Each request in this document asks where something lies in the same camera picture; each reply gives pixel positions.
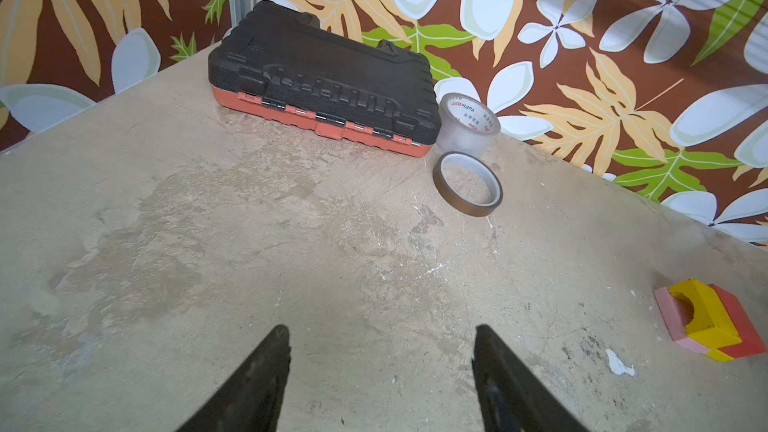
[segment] red block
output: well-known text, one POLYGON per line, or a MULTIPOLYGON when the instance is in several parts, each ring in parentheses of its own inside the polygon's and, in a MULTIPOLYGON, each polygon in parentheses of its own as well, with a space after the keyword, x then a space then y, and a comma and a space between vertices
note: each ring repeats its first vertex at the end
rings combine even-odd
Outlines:
POLYGON ((732 293, 717 287, 715 284, 710 284, 710 287, 717 292, 717 297, 720 298, 720 301, 725 306, 725 310, 728 312, 730 320, 734 322, 736 330, 739 332, 742 340, 741 344, 730 345, 717 350, 724 354, 728 354, 734 359, 763 354, 768 351, 766 345, 763 343, 763 339, 760 338, 757 330, 755 330, 755 326, 752 325, 752 321, 746 314, 744 307, 741 306, 739 299, 732 293))

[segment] concrete table surface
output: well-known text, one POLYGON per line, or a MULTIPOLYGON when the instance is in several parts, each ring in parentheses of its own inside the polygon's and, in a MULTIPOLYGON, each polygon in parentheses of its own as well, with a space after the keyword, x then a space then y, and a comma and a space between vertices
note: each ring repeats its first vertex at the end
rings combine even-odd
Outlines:
POLYGON ((464 216, 437 149, 226 110, 206 58, 0 156, 4 430, 173 430, 278 323, 282 431, 481 430, 481 323, 592 430, 765 429, 768 357, 677 347, 652 291, 717 283, 768 338, 768 254, 506 136, 464 216))

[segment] wooden block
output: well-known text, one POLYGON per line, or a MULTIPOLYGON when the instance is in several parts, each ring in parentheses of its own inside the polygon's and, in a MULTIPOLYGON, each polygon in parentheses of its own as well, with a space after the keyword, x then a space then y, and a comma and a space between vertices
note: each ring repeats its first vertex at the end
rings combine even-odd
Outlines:
POLYGON ((688 337, 709 349, 741 344, 741 336, 713 288, 690 279, 669 291, 672 297, 694 307, 694 318, 685 326, 688 337))
POLYGON ((688 337, 685 333, 685 325, 694 317, 693 308, 689 304, 672 297, 666 287, 656 289, 654 297, 673 342, 697 354, 711 352, 711 350, 688 337))
POLYGON ((734 322, 736 331, 741 336, 741 344, 723 347, 719 350, 722 354, 734 359, 749 357, 751 355, 764 354, 768 351, 760 334, 757 333, 755 326, 752 325, 749 315, 746 314, 744 307, 741 306, 739 299, 732 293, 710 284, 710 287, 717 293, 717 297, 723 303, 730 320, 734 322))
POLYGON ((733 362, 734 358, 729 356, 728 354, 724 354, 723 352, 720 352, 719 350, 710 350, 706 353, 706 356, 710 359, 717 360, 718 362, 733 362))

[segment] brown tape roll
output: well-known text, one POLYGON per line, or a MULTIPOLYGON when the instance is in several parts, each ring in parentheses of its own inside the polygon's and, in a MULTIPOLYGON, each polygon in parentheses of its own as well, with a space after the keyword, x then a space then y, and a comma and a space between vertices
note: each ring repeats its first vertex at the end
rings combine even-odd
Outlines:
POLYGON ((440 195, 451 204, 459 212, 463 212, 468 216, 473 217, 485 217, 493 212, 499 204, 502 203, 504 197, 504 191, 502 190, 502 183, 498 181, 498 177, 493 171, 488 168, 481 160, 465 154, 463 152, 447 152, 437 160, 435 168, 432 170, 432 179, 435 181, 435 187, 440 195), (491 191, 491 201, 487 204, 480 204, 467 200, 461 197, 455 190, 453 190, 443 175, 442 168, 445 166, 456 165, 464 166, 469 170, 477 174, 485 182, 488 190, 491 191))

